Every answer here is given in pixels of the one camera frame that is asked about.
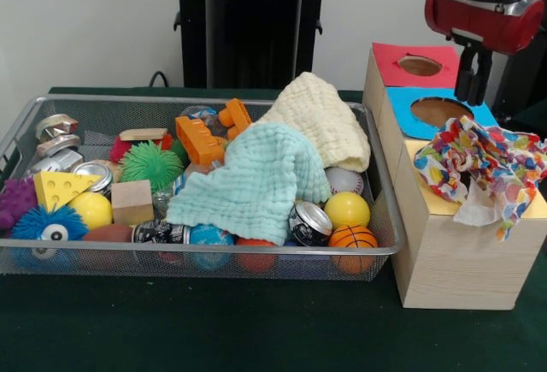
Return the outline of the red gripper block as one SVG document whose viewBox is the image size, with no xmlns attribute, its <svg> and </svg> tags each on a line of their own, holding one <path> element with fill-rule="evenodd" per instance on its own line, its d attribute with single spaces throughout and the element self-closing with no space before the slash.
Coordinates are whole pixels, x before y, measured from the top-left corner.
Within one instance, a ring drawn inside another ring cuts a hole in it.
<svg viewBox="0 0 547 372">
<path fill-rule="evenodd" d="M 544 15 L 542 0 L 496 5 L 465 0 L 426 0 L 425 18 L 435 32 L 481 43 L 487 50 L 463 49 L 455 96 L 479 106 L 491 75 L 492 51 L 512 55 L 526 48 Z"/>
</svg>

